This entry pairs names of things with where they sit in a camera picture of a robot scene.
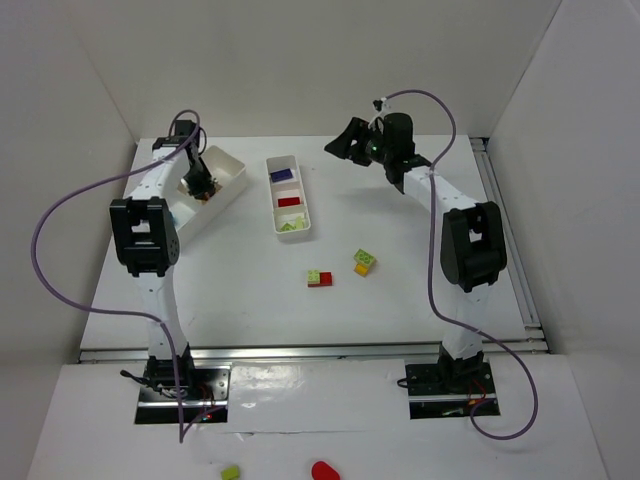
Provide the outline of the red yellow purple lego stack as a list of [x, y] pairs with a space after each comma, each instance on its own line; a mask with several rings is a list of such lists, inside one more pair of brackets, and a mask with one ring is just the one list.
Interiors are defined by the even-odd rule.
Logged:
[[210, 199], [212, 199], [216, 193], [220, 190], [219, 185], [217, 183], [213, 183], [208, 186], [207, 189], [203, 190], [200, 194], [196, 196], [196, 199], [202, 203], [207, 203]]

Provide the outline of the purple lego brick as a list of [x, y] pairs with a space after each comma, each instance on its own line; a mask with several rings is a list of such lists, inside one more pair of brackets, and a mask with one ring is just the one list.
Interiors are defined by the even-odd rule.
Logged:
[[293, 179], [294, 175], [291, 169], [285, 168], [270, 173], [270, 179], [273, 183]]

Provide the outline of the red lego brick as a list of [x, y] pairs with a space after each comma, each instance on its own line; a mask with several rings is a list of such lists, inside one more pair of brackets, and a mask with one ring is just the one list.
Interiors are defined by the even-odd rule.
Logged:
[[300, 197], [282, 197], [277, 199], [277, 206], [279, 208], [286, 208], [301, 205], [303, 203]]

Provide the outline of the lime lego brick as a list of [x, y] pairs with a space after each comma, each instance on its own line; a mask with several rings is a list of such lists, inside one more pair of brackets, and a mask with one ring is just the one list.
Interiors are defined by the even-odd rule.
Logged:
[[306, 228], [305, 218], [303, 216], [297, 216], [285, 221], [279, 228], [280, 232], [289, 232], [303, 230]]

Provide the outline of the lime and red lego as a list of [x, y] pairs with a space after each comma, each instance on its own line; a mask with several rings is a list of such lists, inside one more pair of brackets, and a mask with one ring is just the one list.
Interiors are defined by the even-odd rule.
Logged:
[[309, 288], [333, 285], [333, 276], [329, 271], [309, 270], [307, 272], [307, 286]]

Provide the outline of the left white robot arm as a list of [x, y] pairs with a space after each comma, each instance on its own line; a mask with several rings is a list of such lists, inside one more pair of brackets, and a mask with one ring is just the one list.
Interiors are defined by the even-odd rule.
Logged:
[[198, 141], [173, 157], [177, 136], [152, 146], [159, 166], [149, 170], [123, 199], [111, 202], [109, 214], [116, 254], [134, 279], [144, 311], [154, 316], [148, 327], [149, 360], [144, 382], [160, 390], [184, 393], [197, 375], [189, 342], [178, 318], [174, 266], [181, 251], [179, 231], [216, 194], [216, 180], [204, 164]]

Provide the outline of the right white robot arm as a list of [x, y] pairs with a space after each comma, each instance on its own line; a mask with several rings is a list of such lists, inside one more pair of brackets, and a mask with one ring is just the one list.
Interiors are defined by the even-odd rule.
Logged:
[[363, 167], [382, 165], [387, 180], [429, 212], [435, 223], [430, 230], [432, 269], [454, 287], [456, 312], [447, 322], [434, 372], [408, 378], [405, 384], [461, 392], [481, 378], [481, 332], [487, 323], [489, 293], [507, 263], [498, 205], [464, 194], [417, 154], [413, 120], [404, 113], [380, 115], [373, 121], [354, 117], [324, 149]]

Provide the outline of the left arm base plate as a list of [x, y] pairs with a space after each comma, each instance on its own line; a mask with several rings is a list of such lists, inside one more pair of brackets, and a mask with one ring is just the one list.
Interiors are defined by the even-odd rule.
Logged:
[[177, 396], [183, 403], [184, 424], [226, 423], [231, 368], [197, 367], [192, 359], [177, 360], [179, 383], [175, 383], [173, 362], [150, 358], [142, 374], [122, 369], [120, 376], [139, 387], [137, 425], [177, 424]]

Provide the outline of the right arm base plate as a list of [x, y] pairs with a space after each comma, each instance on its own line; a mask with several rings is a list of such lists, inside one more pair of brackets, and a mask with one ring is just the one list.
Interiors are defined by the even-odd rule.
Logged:
[[436, 364], [407, 364], [396, 385], [408, 394], [411, 420], [499, 416], [500, 407], [492, 370], [485, 362], [478, 373], [446, 384]]

